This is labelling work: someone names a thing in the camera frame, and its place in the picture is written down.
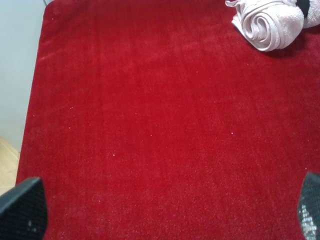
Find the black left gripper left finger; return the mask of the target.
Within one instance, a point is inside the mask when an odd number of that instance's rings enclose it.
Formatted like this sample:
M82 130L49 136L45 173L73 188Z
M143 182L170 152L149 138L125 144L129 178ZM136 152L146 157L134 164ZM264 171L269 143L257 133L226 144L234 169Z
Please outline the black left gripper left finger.
M42 240L48 226L43 181L30 177L0 196L0 238Z

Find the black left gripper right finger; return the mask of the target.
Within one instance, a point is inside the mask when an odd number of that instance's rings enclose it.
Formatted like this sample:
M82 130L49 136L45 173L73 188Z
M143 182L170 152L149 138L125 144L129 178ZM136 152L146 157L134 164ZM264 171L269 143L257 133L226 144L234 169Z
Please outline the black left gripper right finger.
M305 240L320 240L320 174L308 172L303 180L297 216Z

